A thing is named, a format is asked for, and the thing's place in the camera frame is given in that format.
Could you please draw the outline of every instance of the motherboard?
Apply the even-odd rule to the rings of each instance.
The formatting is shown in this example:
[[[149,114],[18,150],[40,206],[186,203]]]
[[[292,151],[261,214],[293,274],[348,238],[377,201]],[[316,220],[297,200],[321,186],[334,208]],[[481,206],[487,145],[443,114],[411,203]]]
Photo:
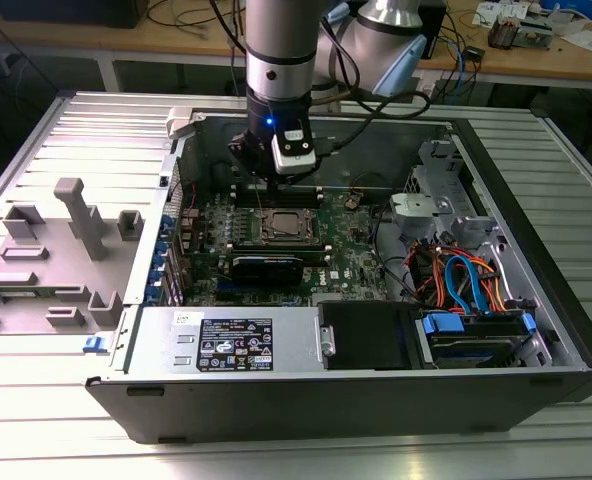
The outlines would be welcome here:
[[[215,194],[183,210],[185,305],[387,299],[370,245],[370,208],[350,209],[347,200],[347,192],[319,191],[282,195],[275,205],[247,192]]]

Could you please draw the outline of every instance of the robotic arm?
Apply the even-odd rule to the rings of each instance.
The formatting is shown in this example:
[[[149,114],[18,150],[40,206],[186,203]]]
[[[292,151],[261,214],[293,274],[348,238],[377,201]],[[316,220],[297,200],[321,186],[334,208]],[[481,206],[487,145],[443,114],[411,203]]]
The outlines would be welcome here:
[[[419,1],[370,0],[356,17],[346,4],[335,10],[336,37],[359,67],[361,89],[391,96],[411,77],[426,42],[419,34]],[[248,128],[229,148],[270,188],[310,175],[331,154],[317,149],[326,139],[314,138],[308,112],[314,74],[342,81],[337,51],[319,28],[336,3],[247,0]]]

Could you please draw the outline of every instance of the wooden workbench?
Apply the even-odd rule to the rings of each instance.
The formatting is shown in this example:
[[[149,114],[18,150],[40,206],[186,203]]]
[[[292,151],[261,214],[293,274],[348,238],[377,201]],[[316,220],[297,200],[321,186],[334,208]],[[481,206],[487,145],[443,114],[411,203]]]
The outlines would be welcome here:
[[[205,0],[176,0],[178,10],[207,7]],[[472,27],[472,13],[477,0],[450,0],[450,11],[457,30],[468,44],[486,50],[479,81],[518,83],[531,85],[570,86],[592,88],[592,53],[555,38],[547,51],[514,48],[497,50],[487,46],[488,29]],[[229,6],[222,5],[223,12]],[[167,6],[155,11],[155,17],[171,22]],[[188,14],[186,21],[211,18],[209,11]],[[143,18],[131,30],[98,26],[39,24],[27,22],[4,22],[1,28],[27,53],[36,55],[60,55],[94,58],[98,61],[108,90],[119,89],[113,71],[115,60],[140,60],[187,64],[229,63],[230,49],[218,22],[207,23],[204,30],[209,38],[199,39],[173,27],[157,25]],[[430,60],[419,64],[418,76],[434,80],[447,76],[454,68],[454,60],[440,43]],[[0,36],[0,53],[14,49]]]

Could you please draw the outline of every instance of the circuit board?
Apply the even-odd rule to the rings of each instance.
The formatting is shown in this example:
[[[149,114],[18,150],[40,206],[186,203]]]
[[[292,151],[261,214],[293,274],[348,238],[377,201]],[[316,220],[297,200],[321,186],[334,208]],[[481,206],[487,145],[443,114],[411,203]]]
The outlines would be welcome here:
[[[385,300],[382,271],[369,244],[368,206],[347,210],[347,193],[318,208],[236,208],[214,196],[199,206],[186,245],[187,306],[312,306],[324,300]],[[239,286],[228,266],[240,255],[296,258],[302,280],[291,286]]]

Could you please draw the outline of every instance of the power supply label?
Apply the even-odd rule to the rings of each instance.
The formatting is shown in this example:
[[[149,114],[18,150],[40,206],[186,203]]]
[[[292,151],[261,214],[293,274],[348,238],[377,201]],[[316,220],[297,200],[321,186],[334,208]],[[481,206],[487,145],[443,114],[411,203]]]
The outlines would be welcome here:
[[[203,319],[197,368],[201,372],[255,372],[274,368],[271,318]]]

